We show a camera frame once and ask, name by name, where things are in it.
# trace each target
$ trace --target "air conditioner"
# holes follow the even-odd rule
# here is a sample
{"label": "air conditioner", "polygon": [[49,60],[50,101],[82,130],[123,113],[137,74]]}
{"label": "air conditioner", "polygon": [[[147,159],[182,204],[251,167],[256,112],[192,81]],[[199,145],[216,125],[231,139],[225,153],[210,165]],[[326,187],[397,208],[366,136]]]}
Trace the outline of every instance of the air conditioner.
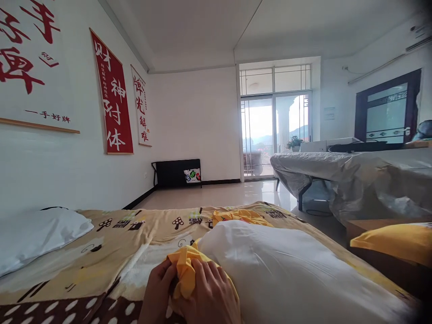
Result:
{"label": "air conditioner", "polygon": [[410,45],[405,49],[406,53],[409,53],[420,46],[423,46],[432,41],[431,27],[428,24],[422,26],[414,26],[411,28],[411,41]]}

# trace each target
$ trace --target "calligraphy scroll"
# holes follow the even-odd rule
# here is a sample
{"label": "calligraphy scroll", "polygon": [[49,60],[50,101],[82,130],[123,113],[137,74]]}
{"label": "calligraphy scroll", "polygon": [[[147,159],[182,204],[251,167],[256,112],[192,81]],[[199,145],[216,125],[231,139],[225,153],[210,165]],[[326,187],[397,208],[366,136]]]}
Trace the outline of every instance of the calligraphy scroll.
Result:
{"label": "calligraphy scroll", "polygon": [[132,77],[134,79],[135,90],[135,107],[136,116],[138,119],[138,138],[139,144],[144,146],[152,146],[150,141],[150,119],[147,112],[147,97],[145,95],[145,82],[138,74],[135,68],[132,67]]}
{"label": "calligraphy scroll", "polygon": [[133,154],[123,65],[90,29],[99,71],[107,154]]}
{"label": "calligraphy scroll", "polygon": [[0,122],[79,133],[54,0],[0,3]]}

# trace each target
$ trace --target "window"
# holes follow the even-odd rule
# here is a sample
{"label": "window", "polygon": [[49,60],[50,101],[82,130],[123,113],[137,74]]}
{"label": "window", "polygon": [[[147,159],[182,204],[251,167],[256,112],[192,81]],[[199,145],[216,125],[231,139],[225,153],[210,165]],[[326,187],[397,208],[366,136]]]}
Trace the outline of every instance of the window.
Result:
{"label": "window", "polygon": [[258,95],[311,89],[311,65],[240,71],[240,94]]}

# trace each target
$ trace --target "potted plant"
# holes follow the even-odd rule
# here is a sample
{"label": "potted plant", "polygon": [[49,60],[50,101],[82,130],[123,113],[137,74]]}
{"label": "potted plant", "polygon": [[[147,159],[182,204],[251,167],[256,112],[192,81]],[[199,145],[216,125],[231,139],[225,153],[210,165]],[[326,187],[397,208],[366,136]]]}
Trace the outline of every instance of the potted plant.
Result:
{"label": "potted plant", "polygon": [[292,149],[293,152],[300,151],[300,144],[303,143],[304,140],[298,138],[298,136],[293,136],[287,143],[287,149]]}

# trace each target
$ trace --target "red banner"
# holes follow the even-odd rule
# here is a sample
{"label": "red banner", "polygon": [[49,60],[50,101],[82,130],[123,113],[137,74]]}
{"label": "red banner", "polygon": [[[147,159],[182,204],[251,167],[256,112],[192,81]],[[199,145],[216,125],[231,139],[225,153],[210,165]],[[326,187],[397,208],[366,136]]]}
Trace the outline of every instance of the red banner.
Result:
{"label": "red banner", "polygon": [[90,29],[102,90],[107,154],[133,154],[123,65]]}

